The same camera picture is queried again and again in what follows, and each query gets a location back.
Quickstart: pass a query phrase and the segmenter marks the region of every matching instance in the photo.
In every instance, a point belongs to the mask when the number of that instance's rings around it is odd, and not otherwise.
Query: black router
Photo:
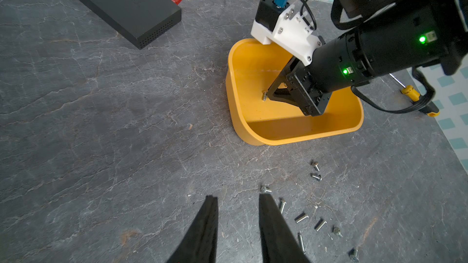
[[[172,0],[79,0],[117,32],[143,49],[182,19]]]

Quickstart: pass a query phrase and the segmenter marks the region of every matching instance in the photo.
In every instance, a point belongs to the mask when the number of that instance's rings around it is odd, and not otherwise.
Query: marble surface
[[[210,194],[217,261],[259,262],[261,184],[313,262],[356,246],[361,262],[466,262],[468,177],[434,119],[364,104],[354,133],[239,139],[227,55],[258,1],[184,0],[182,22],[138,50],[78,0],[0,0],[0,262],[164,262]],[[331,6],[311,5],[319,33],[339,35]],[[398,90],[362,89],[389,108],[408,105]]]

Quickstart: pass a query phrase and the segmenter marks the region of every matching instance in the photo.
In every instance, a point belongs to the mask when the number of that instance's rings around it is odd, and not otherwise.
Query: bolt
[[[312,178],[317,179],[317,181],[321,181],[321,180],[322,180],[322,175],[311,174],[311,176],[312,176]]]
[[[298,235],[299,235],[299,243],[300,243],[300,245],[301,245],[302,253],[305,254],[305,253],[306,253],[306,250],[304,249],[304,242],[302,241],[302,235],[301,235],[301,233],[298,233]]]
[[[307,219],[307,218],[309,218],[309,216],[308,216],[306,213],[304,213],[304,214],[302,214],[300,217],[298,217],[297,219],[295,219],[294,221],[295,221],[296,223],[300,223],[301,221],[303,221],[303,220],[305,220],[305,219]]]
[[[351,252],[350,252],[349,254],[350,254],[350,259],[351,259],[351,260],[353,260],[354,262],[359,262],[359,259],[358,259],[358,250],[352,249]]]
[[[286,201],[281,199],[281,204],[279,205],[279,212],[283,214],[284,206],[286,205]]]
[[[324,219],[322,219],[322,220],[320,221],[319,225],[317,225],[317,227],[315,228],[315,230],[316,230],[316,231],[319,231],[319,230],[322,228],[322,226],[324,226],[326,223],[327,223],[327,222],[326,222]]]
[[[318,167],[318,166],[319,166],[319,163],[318,163],[318,162],[314,161],[314,162],[312,163],[312,166],[313,166],[313,168],[314,168],[317,172],[320,172],[319,167]]]
[[[260,188],[260,192],[261,192],[262,194],[270,193],[271,191],[272,191],[272,190],[270,190],[270,189],[269,189],[268,187],[266,187],[266,186],[262,186],[262,187]]]
[[[340,236],[340,237],[343,237],[343,236],[341,235],[341,230],[340,230],[339,227],[334,227],[334,228],[333,228],[333,233],[336,234],[336,235],[338,235],[338,236]]]

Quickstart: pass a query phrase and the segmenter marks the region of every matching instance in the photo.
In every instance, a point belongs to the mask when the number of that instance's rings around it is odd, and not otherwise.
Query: yellow-handled screwdriver
[[[393,79],[395,79],[399,84],[401,84],[401,86],[403,87],[403,89],[401,90],[401,93],[403,95],[409,97],[411,101],[413,102],[419,101],[419,97],[421,96],[421,94],[418,93],[418,91],[416,91],[412,85],[405,86],[404,84],[401,83],[401,81],[396,79],[396,77],[393,74],[390,73],[390,76]],[[419,112],[422,112],[430,117],[436,117],[440,114],[439,108],[437,108],[436,104],[434,104],[434,102],[432,101],[428,103],[426,107],[420,109]]]

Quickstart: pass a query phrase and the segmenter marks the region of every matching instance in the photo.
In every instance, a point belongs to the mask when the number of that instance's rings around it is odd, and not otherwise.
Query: yellow bin
[[[291,54],[275,43],[248,38],[229,52],[227,100],[237,135],[251,145],[280,145],[358,130],[364,120],[361,101],[349,88],[335,91],[321,116],[304,116],[283,102],[262,101]]]

